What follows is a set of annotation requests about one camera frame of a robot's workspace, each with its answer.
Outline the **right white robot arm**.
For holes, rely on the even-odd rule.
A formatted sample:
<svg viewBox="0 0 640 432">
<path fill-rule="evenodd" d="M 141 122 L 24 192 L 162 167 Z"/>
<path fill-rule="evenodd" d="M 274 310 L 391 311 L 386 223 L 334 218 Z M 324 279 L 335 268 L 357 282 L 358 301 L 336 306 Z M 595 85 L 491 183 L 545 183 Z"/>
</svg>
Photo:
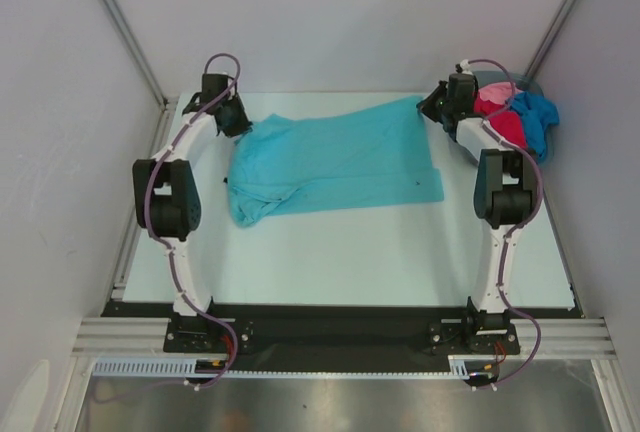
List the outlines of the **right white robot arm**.
<svg viewBox="0 0 640 432">
<path fill-rule="evenodd" d="M 509 285 L 519 237 L 541 207 L 536 161 L 474 113 L 478 91 L 475 75 L 458 68 L 417 105 L 477 164 L 473 209 L 482 225 L 482 246 L 476 285 L 460 322 L 430 327 L 438 352 L 491 354 L 501 344 L 518 347 Z"/>
</svg>

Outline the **teal t-shirt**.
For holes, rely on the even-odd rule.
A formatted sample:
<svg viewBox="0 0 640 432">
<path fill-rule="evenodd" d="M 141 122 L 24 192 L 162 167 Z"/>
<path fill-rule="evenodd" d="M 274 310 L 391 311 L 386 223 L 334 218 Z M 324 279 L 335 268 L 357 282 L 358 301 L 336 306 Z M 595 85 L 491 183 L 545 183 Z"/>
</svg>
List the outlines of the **teal t-shirt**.
<svg viewBox="0 0 640 432">
<path fill-rule="evenodd" d="M 268 216 L 443 201 L 419 101 L 255 123 L 237 140 L 226 177 L 233 222 L 247 228 Z"/>
</svg>

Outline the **grey plastic basket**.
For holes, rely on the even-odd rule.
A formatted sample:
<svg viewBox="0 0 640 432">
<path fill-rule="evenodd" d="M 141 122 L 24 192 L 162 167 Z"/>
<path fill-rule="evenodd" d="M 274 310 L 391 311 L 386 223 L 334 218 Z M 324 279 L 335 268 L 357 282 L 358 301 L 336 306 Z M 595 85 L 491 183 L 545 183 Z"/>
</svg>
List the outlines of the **grey plastic basket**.
<svg viewBox="0 0 640 432">
<path fill-rule="evenodd" d="M 509 142 L 533 151 L 539 163 L 550 157 L 551 129 L 560 124 L 556 105 L 535 83 L 513 75 L 514 87 L 503 72 L 477 71 L 474 113 L 488 117 L 491 126 Z"/>
</svg>

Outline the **red t-shirt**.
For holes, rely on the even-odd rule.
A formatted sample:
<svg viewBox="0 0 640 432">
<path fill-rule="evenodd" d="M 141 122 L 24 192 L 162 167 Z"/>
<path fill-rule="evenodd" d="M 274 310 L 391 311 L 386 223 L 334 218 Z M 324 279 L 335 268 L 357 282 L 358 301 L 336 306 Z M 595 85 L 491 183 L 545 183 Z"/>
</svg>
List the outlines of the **red t-shirt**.
<svg viewBox="0 0 640 432">
<path fill-rule="evenodd" d="M 524 129 L 518 114 L 511 110 L 496 115 L 502 109 L 501 104 L 477 97 L 474 102 L 474 113 L 489 118 L 491 127 L 508 142 L 522 148 L 527 148 Z"/>
</svg>

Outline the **left aluminium corner post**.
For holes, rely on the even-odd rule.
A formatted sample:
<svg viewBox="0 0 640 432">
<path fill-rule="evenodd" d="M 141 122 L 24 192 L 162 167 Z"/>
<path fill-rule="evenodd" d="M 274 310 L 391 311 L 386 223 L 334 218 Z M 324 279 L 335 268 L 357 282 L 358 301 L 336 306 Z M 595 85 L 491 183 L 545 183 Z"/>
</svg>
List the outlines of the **left aluminium corner post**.
<svg viewBox="0 0 640 432">
<path fill-rule="evenodd" d="M 125 51 L 129 55 L 134 67 L 142 78 L 156 104 L 163 109 L 168 99 L 163 93 L 156 75 L 127 20 L 118 0 L 98 0 L 103 7 L 109 21 L 119 37 Z"/>
</svg>

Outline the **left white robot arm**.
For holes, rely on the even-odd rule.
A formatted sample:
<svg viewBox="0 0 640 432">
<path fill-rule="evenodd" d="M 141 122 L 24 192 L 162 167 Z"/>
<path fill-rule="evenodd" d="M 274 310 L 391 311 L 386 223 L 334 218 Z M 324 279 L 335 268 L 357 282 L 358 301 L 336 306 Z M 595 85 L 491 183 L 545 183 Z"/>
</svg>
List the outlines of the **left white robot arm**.
<svg viewBox="0 0 640 432">
<path fill-rule="evenodd" d="M 152 158 L 138 159 L 132 166 L 136 220 L 163 248 L 175 290 L 170 346 L 188 341 L 202 352 L 218 344 L 229 354 L 237 349 L 233 328 L 211 312 L 213 299 L 192 264 L 189 237 L 202 220 L 193 165 L 218 134 L 235 137 L 251 125 L 237 91 L 238 79 L 237 74 L 205 72 L 174 137 Z"/>
</svg>

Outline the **blue t-shirt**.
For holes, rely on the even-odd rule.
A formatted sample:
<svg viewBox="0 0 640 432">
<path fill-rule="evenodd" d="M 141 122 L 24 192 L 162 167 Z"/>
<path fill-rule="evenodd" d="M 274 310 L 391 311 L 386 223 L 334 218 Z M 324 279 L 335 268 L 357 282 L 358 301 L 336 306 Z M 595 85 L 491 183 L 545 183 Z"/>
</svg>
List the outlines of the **blue t-shirt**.
<svg viewBox="0 0 640 432">
<path fill-rule="evenodd" d="M 539 163 L 544 162 L 549 153 L 549 129 L 559 124 L 556 105 L 542 95 L 525 91 L 515 96 L 511 109 L 521 120 L 528 148 L 536 153 Z"/>
</svg>

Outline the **aluminium corner post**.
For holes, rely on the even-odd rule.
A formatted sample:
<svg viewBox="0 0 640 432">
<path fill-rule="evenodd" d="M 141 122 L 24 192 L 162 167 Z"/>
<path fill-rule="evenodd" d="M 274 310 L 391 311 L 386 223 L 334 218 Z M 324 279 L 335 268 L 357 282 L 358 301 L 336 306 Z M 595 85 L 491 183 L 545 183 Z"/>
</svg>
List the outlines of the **aluminium corner post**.
<svg viewBox="0 0 640 432">
<path fill-rule="evenodd" d="M 539 45 L 529 61 L 524 75 L 529 80 L 534 80 L 540 72 L 545 60 L 549 56 L 554 44 L 567 25 L 571 14 L 580 0 L 561 0 L 548 27 L 546 28 Z"/>
<path fill-rule="evenodd" d="M 119 37 L 125 51 L 129 55 L 134 67 L 142 78 L 156 104 L 163 109 L 168 99 L 163 93 L 156 75 L 127 20 L 118 0 L 98 0 L 103 7 L 109 21 Z"/>
</svg>

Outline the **right aluminium corner post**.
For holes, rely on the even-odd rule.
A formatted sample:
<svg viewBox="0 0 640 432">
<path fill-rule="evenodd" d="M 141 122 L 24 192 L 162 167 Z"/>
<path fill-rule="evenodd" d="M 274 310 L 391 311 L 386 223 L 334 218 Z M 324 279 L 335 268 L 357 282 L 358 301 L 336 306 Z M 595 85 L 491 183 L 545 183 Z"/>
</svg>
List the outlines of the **right aluminium corner post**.
<svg viewBox="0 0 640 432">
<path fill-rule="evenodd" d="M 548 27 L 546 28 L 539 45 L 529 61 L 524 75 L 529 80 L 534 80 L 540 72 L 545 60 L 549 56 L 554 44 L 567 25 L 571 14 L 580 0 L 561 0 Z"/>
</svg>

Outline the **pink t-shirt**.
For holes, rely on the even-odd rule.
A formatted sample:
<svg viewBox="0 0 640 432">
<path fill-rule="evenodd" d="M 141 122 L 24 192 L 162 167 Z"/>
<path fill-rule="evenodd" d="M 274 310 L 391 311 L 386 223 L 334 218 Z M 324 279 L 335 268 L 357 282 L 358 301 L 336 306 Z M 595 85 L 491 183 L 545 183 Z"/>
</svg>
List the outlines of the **pink t-shirt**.
<svg viewBox="0 0 640 432">
<path fill-rule="evenodd" d="M 485 102 L 492 102 L 497 105 L 504 105 L 512 99 L 513 95 L 520 93 L 517 87 L 512 86 L 508 81 L 495 82 L 485 85 L 479 89 L 479 98 Z"/>
</svg>

